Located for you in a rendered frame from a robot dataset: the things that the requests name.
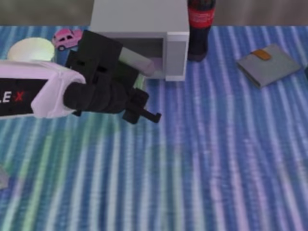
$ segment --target dark bottle liquid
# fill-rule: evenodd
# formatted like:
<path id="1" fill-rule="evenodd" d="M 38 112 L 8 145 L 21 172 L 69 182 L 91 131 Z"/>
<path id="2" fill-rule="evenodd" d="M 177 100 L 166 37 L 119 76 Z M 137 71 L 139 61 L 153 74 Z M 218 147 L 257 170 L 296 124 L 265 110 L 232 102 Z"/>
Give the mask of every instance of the dark bottle liquid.
<path id="1" fill-rule="evenodd" d="M 211 29 L 216 0 L 188 0 L 190 37 L 189 61 L 202 61 L 208 50 L 208 33 Z"/>

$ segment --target tablecloth stripe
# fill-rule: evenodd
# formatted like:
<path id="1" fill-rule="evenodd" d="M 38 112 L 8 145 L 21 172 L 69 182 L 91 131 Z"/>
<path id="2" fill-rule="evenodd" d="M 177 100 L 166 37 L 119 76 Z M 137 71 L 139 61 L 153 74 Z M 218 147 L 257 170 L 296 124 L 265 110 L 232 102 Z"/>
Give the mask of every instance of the tablecloth stripe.
<path id="1" fill-rule="evenodd" d="M 59 28 L 0 27 L 0 57 Z M 208 58 L 188 62 L 184 83 L 147 82 L 158 125 L 92 113 L 1 120 L 11 178 L 0 230 L 308 230 L 307 80 L 298 72 L 260 91 L 235 64 L 277 43 L 305 65 L 307 40 L 304 26 L 213 27 Z"/>

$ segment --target white lid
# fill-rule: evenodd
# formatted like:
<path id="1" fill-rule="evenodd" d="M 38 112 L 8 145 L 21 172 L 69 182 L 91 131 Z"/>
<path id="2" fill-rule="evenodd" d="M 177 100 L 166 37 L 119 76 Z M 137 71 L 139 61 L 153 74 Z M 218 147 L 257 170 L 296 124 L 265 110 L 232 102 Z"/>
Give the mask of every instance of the white lid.
<path id="1" fill-rule="evenodd" d="M 33 60 L 51 61 L 54 57 L 54 45 L 45 38 L 26 38 L 15 43 L 7 54 L 12 61 L 29 62 Z"/>

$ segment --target brown leather patch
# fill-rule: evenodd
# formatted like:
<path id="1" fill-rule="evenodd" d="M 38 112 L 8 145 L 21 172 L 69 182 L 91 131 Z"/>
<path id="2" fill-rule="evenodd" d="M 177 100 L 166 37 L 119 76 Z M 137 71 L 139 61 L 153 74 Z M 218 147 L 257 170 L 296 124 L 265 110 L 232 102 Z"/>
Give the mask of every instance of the brown leather patch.
<path id="1" fill-rule="evenodd" d="M 269 59 L 271 59 L 271 55 L 268 54 L 265 50 L 262 50 L 262 49 L 253 51 L 251 53 L 254 54 L 255 56 L 257 56 L 258 58 L 262 59 L 262 60 L 269 60 Z"/>

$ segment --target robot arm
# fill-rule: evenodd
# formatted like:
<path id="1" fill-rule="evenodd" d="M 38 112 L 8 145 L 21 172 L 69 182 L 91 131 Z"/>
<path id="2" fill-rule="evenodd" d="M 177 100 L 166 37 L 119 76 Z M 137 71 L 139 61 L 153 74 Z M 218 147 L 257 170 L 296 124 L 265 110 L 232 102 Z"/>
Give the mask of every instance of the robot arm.
<path id="1" fill-rule="evenodd" d="M 125 59 L 129 65 L 119 62 Z M 140 116 L 158 123 L 160 114 L 144 110 L 149 95 L 133 87 L 139 72 L 154 71 L 148 61 L 90 31 L 84 31 L 78 51 L 70 52 L 66 67 L 2 60 L 0 117 L 55 118 L 78 116 L 82 111 L 114 114 L 125 110 L 123 119 L 132 124 Z"/>

